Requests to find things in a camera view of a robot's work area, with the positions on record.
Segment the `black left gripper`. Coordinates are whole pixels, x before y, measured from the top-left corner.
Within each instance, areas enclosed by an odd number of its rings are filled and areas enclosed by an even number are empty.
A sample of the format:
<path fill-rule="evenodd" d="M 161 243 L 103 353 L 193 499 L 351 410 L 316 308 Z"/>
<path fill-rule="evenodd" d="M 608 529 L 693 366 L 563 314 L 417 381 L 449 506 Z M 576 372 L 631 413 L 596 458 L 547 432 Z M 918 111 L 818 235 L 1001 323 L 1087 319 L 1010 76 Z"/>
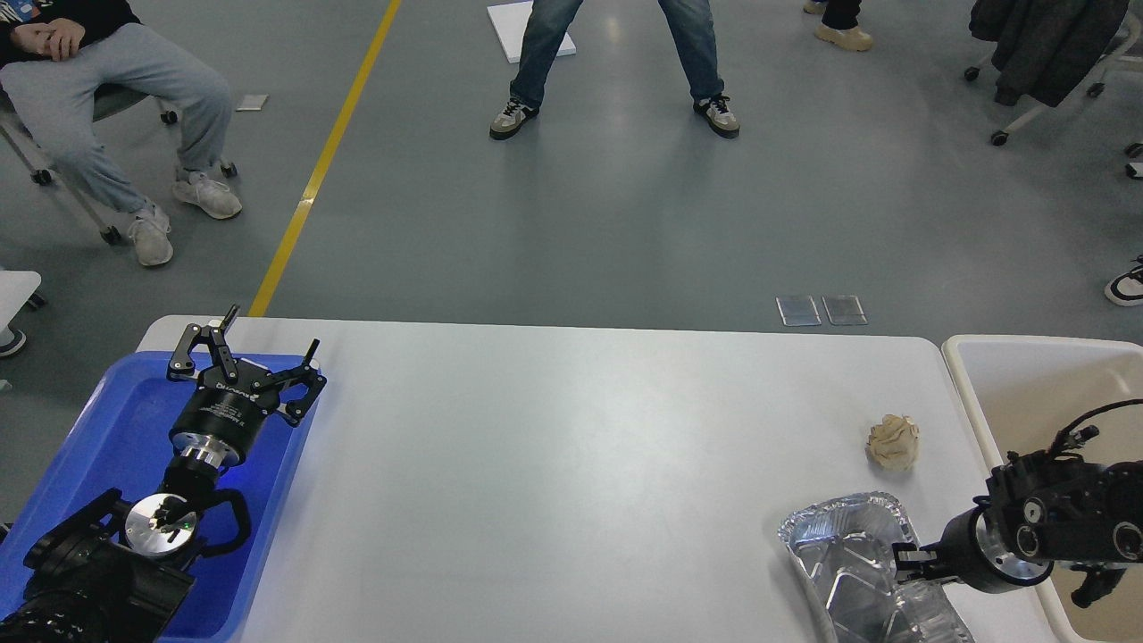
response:
<path fill-rule="evenodd" d="M 273 372 L 241 357 L 237 361 L 225 338 L 240 306 L 205 325 L 189 324 L 171 351 L 168 381 L 195 381 L 195 391 L 171 431 L 171 452 L 211 467 L 233 467 L 248 460 L 264 424 L 277 413 L 290 427 L 306 418 L 328 381 L 313 363 L 320 345 L 314 338 L 298 365 Z M 205 347 L 208 369 L 197 369 L 191 353 Z M 283 400 L 287 389 L 303 387 L 299 397 Z"/>

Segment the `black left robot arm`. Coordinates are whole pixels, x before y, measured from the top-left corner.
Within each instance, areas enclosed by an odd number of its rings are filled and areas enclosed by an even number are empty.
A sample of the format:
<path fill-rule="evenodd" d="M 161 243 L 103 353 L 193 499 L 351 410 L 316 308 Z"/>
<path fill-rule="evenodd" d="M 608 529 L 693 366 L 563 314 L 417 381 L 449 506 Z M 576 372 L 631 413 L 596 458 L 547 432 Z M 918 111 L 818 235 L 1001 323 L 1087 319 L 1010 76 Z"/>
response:
<path fill-rule="evenodd" d="M 295 365 L 234 355 L 237 313 L 105 376 L 3 542 L 3 642 L 234 630 L 327 381 L 318 340 Z"/>

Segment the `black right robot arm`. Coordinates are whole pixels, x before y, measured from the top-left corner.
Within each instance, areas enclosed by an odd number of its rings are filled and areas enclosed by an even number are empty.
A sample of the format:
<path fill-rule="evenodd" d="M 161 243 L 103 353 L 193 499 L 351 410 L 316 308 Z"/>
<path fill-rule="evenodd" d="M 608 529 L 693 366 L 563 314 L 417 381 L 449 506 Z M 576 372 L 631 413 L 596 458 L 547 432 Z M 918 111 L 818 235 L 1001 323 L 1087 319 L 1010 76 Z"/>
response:
<path fill-rule="evenodd" d="M 1140 565 L 1140 461 L 1089 463 L 1082 448 L 1100 431 L 1078 416 L 1045 449 L 1009 452 L 985 481 L 988 492 L 956 516 L 940 540 L 892 546 L 896 582 L 964 582 L 988 594 L 1028 589 L 1062 565 L 1084 573 L 1071 598 L 1092 606 Z"/>

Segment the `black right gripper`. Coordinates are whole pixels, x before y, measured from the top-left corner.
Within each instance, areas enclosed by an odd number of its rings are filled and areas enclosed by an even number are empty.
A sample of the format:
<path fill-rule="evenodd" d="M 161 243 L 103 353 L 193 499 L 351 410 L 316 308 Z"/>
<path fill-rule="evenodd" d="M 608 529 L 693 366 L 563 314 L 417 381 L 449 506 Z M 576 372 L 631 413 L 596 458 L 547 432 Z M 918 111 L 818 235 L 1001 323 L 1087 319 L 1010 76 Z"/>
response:
<path fill-rule="evenodd" d="M 1039 564 L 1009 552 L 1004 538 L 989 528 L 983 507 L 975 507 L 948 523 L 940 541 L 926 547 L 892 544 L 897 582 L 966 582 L 988 594 L 1028 589 L 1044 582 L 1053 563 Z"/>

